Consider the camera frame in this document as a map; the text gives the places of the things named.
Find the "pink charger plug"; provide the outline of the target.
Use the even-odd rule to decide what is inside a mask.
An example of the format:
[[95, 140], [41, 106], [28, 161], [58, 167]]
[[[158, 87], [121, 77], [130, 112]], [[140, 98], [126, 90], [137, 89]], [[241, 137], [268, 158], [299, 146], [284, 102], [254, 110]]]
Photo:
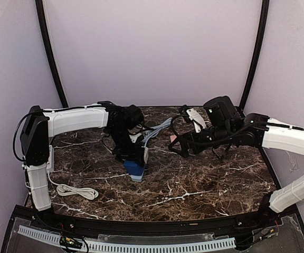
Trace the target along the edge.
[[171, 135], [171, 136], [170, 136], [170, 142], [171, 142], [171, 143], [174, 143], [174, 142], [176, 141], [176, 139], [177, 139], [177, 136], [176, 136], [176, 135]]

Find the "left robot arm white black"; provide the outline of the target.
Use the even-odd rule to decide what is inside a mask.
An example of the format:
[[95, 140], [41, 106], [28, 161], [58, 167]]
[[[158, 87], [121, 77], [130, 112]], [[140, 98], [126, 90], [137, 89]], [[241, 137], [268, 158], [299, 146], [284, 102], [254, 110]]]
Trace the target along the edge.
[[62, 133], [104, 129], [115, 144], [112, 154], [123, 162], [132, 181], [141, 182], [148, 149], [142, 141], [132, 140], [129, 131], [143, 122], [139, 107], [118, 106], [110, 101], [64, 109], [31, 107], [18, 123], [14, 135], [20, 137], [22, 156], [17, 160], [25, 166], [35, 209], [44, 211], [51, 208], [47, 179], [47, 174], [53, 170], [50, 139]]

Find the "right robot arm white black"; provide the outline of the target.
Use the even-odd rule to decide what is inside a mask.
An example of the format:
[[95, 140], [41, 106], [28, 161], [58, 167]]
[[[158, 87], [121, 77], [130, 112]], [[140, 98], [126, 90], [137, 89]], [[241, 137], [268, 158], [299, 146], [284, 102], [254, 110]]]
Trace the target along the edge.
[[[189, 152], [201, 153], [221, 145], [250, 146], [278, 149], [304, 155], [304, 128], [283, 123], [267, 115], [250, 113], [243, 116], [228, 96], [219, 96], [203, 106], [211, 122], [207, 127], [201, 115], [186, 106], [181, 116], [192, 122], [194, 130], [184, 134], [174, 132], [175, 139], [168, 148], [183, 158]], [[304, 175], [282, 189], [266, 194], [259, 213], [281, 213], [304, 199]]]

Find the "light blue power strip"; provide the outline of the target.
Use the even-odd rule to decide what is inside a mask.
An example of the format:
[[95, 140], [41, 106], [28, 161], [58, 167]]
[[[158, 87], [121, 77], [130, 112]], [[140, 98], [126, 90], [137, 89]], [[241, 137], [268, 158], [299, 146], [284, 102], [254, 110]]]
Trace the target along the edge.
[[[144, 144], [144, 147], [147, 147], [149, 140], [158, 136], [160, 131], [168, 128], [170, 126], [171, 120], [172, 120], [171, 118], [168, 118], [167, 120], [165, 120], [160, 125], [153, 126], [152, 130], [148, 130], [145, 133], [144, 138], [142, 140], [142, 142]], [[143, 176], [144, 176], [144, 172], [141, 176], [130, 176], [130, 177], [131, 177], [133, 182], [142, 182]]]

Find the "blue cube socket adapter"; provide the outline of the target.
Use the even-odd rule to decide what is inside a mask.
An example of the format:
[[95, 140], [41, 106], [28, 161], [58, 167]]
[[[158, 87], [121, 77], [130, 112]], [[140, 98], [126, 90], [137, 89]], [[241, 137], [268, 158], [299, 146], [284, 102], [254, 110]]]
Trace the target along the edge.
[[123, 163], [123, 166], [125, 167], [127, 173], [131, 176], [141, 176], [146, 167], [145, 165], [140, 166], [137, 163], [128, 160]]

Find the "white cube socket adapter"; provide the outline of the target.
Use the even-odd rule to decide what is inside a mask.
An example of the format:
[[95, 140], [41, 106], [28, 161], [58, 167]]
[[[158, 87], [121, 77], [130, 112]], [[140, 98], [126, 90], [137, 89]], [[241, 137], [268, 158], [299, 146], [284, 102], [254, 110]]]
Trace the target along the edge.
[[144, 147], [144, 162], [147, 163], [149, 158], [149, 148]]

